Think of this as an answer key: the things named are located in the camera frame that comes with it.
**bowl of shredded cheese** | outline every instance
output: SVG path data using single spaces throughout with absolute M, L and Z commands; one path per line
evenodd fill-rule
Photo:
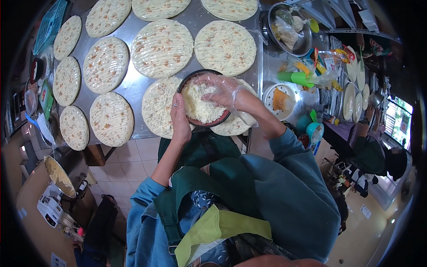
M 229 116 L 230 111 L 213 102 L 205 102 L 201 97 L 216 90 L 215 86 L 207 84 L 195 84 L 197 76 L 205 73 L 222 75 L 216 70 L 196 70 L 185 77 L 178 87 L 177 92 L 182 94 L 185 103 L 185 115 L 190 124 L 199 127 L 214 127 L 220 125 Z

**yellow-green cloth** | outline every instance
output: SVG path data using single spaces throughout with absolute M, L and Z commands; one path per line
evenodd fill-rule
M 212 243 L 218 239 L 227 239 L 243 233 L 260 235 L 271 240 L 271 226 L 268 221 L 252 218 L 239 213 L 219 210 L 213 204 L 191 227 L 175 249 L 178 267 L 187 262 L 199 244 Z

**blue plastic basket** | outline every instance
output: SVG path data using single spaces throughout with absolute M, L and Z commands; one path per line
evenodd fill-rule
M 62 26 L 65 9 L 67 8 L 68 0 L 58 0 L 41 20 L 40 28 L 38 29 L 37 39 L 34 46 L 34 55 L 42 52 L 46 47 L 50 46 L 56 38 L 59 29 Z

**plastic glove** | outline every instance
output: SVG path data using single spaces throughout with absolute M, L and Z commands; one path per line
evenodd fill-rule
M 246 86 L 238 79 L 206 73 L 197 77 L 194 83 L 205 83 L 216 87 L 213 93 L 202 96 L 203 101 L 214 102 L 217 106 L 225 107 L 240 117 L 247 125 L 252 125 L 256 122 L 247 112 L 250 111 L 251 102 L 259 102 L 259 99 L 249 92 Z

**teal bowl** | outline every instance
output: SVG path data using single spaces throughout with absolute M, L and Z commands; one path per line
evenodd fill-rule
M 318 122 L 312 122 L 307 126 L 305 132 L 308 134 L 308 137 L 310 137 L 311 143 L 317 144 L 322 138 L 324 130 L 325 127 L 323 126 L 323 124 Z

